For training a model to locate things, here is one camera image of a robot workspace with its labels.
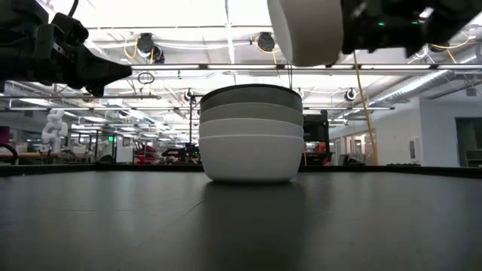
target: stack of bowls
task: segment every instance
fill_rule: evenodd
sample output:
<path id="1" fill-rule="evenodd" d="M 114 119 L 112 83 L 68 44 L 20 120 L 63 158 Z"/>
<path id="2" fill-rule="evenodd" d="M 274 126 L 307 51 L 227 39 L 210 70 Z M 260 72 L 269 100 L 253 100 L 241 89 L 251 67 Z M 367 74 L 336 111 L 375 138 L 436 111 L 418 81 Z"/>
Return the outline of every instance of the stack of bowls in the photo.
<path id="1" fill-rule="evenodd" d="M 200 153 L 214 181 L 289 181 L 303 153 L 303 103 L 293 90 L 245 84 L 200 102 Z"/>

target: black table surface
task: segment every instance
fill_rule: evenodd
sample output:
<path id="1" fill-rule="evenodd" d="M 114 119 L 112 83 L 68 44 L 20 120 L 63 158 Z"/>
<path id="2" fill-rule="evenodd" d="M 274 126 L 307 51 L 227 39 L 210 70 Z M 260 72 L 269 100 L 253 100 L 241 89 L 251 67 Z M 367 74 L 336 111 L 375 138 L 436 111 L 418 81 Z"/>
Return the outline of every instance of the black table surface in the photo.
<path id="1" fill-rule="evenodd" d="M 0 178 L 0 270 L 482 270 L 482 182 L 304 173 Z"/>

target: gray bowl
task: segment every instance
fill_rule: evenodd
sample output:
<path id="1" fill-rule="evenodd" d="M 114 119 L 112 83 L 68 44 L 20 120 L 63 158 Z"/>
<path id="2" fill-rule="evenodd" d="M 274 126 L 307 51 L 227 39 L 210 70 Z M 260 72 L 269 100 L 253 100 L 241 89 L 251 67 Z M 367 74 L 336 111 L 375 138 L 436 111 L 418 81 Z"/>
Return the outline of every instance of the gray bowl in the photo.
<path id="1" fill-rule="evenodd" d="M 293 90 L 269 84 L 244 84 L 224 87 L 206 94 L 200 102 L 201 113 L 238 102 L 282 105 L 303 113 L 303 100 Z"/>
<path id="2" fill-rule="evenodd" d="M 254 118 L 278 120 L 303 126 L 303 114 L 281 105 L 260 102 L 243 102 L 220 105 L 201 113 L 200 123 L 211 120 Z"/>

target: ceiling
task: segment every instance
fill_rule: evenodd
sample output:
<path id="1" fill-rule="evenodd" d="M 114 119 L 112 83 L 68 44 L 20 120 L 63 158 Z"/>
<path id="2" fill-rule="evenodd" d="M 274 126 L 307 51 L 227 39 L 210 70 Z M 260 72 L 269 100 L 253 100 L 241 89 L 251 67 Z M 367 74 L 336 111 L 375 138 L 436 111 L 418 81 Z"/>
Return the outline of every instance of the ceiling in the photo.
<path id="1" fill-rule="evenodd" d="M 68 13 L 72 1 L 37 0 L 49 12 L 50 18 L 55 12 Z M 166 64 L 201 64 L 201 63 L 236 63 L 236 64 L 274 64 L 287 63 L 279 48 L 275 53 L 265 53 L 258 49 L 255 42 L 259 32 L 272 32 L 266 1 L 259 0 L 80 0 L 74 18 L 80 20 L 88 28 L 90 37 L 86 46 L 98 56 L 123 64 L 147 64 L 149 59 L 135 54 L 132 43 L 142 32 L 154 34 L 154 40 L 162 44 Z M 474 19 L 474 24 L 482 24 L 482 16 Z M 468 36 L 481 36 L 482 28 L 463 29 L 451 44 L 461 44 Z M 468 43 L 475 43 L 472 38 Z M 454 49 L 453 53 L 464 50 Z M 394 64 L 408 62 L 432 63 L 448 59 L 446 53 L 420 52 L 418 56 L 406 57 L 400 48 L 377 50 L 374 53 L 357 51 L 358 62 L 370 64 Z M 338 63 L 353 63 L 352 56 L 340 55 Z M 111 101 L 116 106 L 126 107 L 182 107 L 187 106 L 183 95 L 189 89 L 194 94 L 203 95 L 209 91 L 233 84 L 275 84 L 287 87 L 286 71 L 266 73 L 263 71 L 159 71 L 152 72 L 156 77 L 154 83 L 143 86 L 136 80 L 120 80 L 106 87 L 107 96 L 115 95 L 155 95 L 159 99 L 117 99 Z M 400 76 L 390 73 L 379 75 L 361 75 L 361 86 L 367 88 L 368 96 L 375 96 L 371 89 L 377 84 L 400 81 Z M 41 87 L 42 91 L 52 93 L 54 88 Z M 344 102 L 344 90 L 358 89 L 358 81 L 354 72 L 313 74 L 294 71 L 293 89 L 300 90 L 305 104 L 317 106 L 337 106 Z M 85 91 L 62 91 L 61 95 L 85 95 Z M 69 107 L 102 107 L 112 106 L 105 100 L 85 102 L 64 99 L 63 105 Z M 33 104 L 17 102 L 18 105 Z M 144 111 L 146 117 L 159 124 L 168 122 L 186 123 L 182 114 L 173 111 Z M 71 111 L 75 116 L 83 116 L 80 112 Z M 108 120 L 106 123 L 125 123 L 127 120 L 118 117 L 115 112 L 102 113 Z M 170 124 L 170 128 L 184 129 L 185 126 Z"/>

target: bowl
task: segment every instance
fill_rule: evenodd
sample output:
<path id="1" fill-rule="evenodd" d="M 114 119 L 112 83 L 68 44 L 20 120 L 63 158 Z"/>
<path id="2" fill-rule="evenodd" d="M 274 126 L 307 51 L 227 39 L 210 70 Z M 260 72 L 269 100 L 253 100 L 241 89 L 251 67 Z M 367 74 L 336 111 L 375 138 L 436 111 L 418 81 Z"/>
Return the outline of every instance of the bowl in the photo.
<path id="1" fill-rule="evenodd" d="M 300 112 L 281 105 L 259 102 L 242 102 L 211 108 L 201 113 L 200 123 L 235 118 L 279 120 L 303 126 L 303 115 Z"/>
<path id="2" fill-rule="evenodd" d="M 223 119 L 211 120 L 199 126 L 200 138 L 210 136 L 272 135 L 302 138 L 303 127 L 278 120 Z"/>
<path id="3" fill-rule="evenodd" d="M 211 136 L 200 139 L 200 154 L 213 181 L 281 182 L 296 176 L 303 145 L 296 136 Z"/>
<path id="4" fill-rule="evenodd" d="M 239 102 L 282 105 L 303 113 L 301 96 L 286 87 L 269 84 L 243 84 L 223 87 L 207 93 L 200 101 L 201 114 L 211 108 Z"/>

